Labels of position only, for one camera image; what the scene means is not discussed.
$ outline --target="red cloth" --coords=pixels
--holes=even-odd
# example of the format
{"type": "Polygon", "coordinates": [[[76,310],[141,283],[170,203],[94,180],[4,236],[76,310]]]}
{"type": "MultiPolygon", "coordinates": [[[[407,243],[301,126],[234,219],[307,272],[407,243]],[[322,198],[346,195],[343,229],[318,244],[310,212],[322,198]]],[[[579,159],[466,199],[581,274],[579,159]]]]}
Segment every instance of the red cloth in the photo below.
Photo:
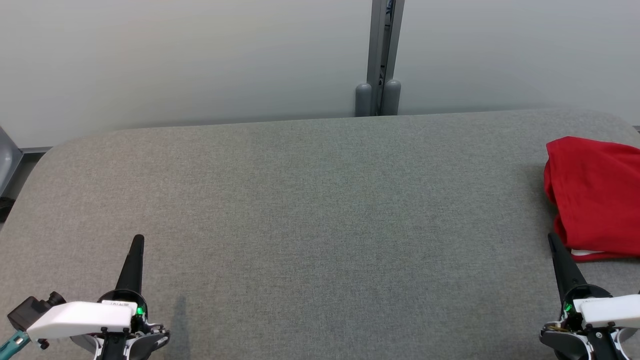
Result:
{"type": "Polygon", "coordinates": [[[640,149],[567,136],[547,144],[545,191],[576,261],[640,256],[640,149]]]}

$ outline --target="gray fabric surface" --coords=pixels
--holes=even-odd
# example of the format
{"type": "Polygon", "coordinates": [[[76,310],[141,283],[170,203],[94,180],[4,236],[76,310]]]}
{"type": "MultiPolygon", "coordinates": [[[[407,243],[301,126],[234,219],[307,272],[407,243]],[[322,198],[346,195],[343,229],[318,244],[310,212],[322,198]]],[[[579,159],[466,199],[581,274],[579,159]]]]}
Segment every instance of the gray fabric surface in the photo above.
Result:
{"type": "MultiPolygon", "coordinates": [[[[96,300],[142,233],[151,320],[173,332],[152,359],[553,359],[538,342],[559,310],[543,167],[566,135],[640,146],[622,120],[568,110],[74,140],[0,233],[0,309],[52,290],[96,300]]],[[[580,267],[615,295],[640,288],[636,260],[580,267]]],[[[68,339],[18,357],[88,358],[68,339]]]]}

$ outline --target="teal connector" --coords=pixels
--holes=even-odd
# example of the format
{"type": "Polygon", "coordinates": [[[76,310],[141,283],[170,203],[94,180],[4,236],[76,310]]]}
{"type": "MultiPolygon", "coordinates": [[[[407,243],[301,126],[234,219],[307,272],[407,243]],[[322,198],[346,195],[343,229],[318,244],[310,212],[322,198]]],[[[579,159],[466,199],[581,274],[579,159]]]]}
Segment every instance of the teal connector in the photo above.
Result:
{"type": "Polygon", "coordinates": [[[25,332],[18,330],[9,341],[0,347],[0,360],[9,360],[11,356],[14,356],[18,351],[22,350],[31,339],[25,332]]]}

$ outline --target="white wall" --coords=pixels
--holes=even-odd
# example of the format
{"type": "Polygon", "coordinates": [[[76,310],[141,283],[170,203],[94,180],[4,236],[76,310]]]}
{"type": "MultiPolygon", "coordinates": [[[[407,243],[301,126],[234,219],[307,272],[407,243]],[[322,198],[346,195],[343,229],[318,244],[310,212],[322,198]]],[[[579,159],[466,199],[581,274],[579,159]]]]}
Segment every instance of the white wall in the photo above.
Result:
{"type": "Polygon", "coordinates": [[[569,105],[640,125],[640,1],[406,0],[399,113],[569,105]]]}
{"type": "Polygon", "coordinates": [[[353,116],[371,0],[4,0],[19,147],[129,127],[353,116]]]}

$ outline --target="folded red fabric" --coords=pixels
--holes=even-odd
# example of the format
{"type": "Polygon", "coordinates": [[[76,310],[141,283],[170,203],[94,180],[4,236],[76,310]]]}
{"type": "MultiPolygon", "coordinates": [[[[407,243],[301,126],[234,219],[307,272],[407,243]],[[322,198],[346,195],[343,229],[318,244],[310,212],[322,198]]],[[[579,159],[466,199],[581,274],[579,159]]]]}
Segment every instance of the folded red fabric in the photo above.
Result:
{"type": "Polygon", "coordinates": [[[567,136],[547,152],[545,191],[574,260],[640,256],[640,149],[567,136]]]}

